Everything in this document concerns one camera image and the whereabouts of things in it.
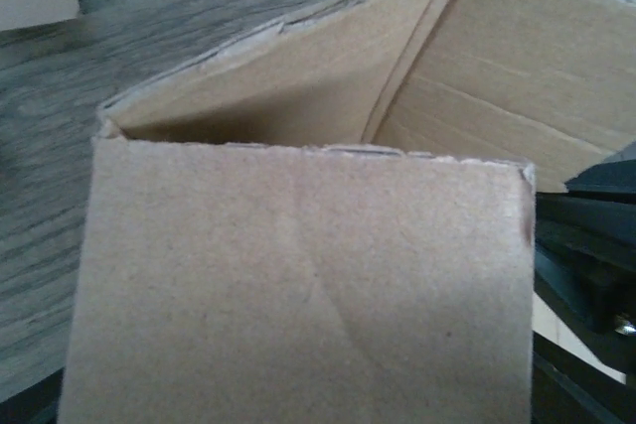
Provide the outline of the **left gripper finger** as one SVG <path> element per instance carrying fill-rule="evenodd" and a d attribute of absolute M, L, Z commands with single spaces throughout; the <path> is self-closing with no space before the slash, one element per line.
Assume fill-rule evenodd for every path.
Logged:
<path fill-rule="evenodd" d="M 537 198 L 532 420 L 635 420 L 635 147 Z"/>

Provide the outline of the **brown cardboard box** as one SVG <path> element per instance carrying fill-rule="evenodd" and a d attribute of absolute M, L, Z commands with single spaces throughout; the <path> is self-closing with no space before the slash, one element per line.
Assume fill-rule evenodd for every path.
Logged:
<path fill-rule="evenodd" d="M 328 0 L 100 112 L 63 423 L 527 423 L 535 194 L 635 138 L 630 0 Z"/>

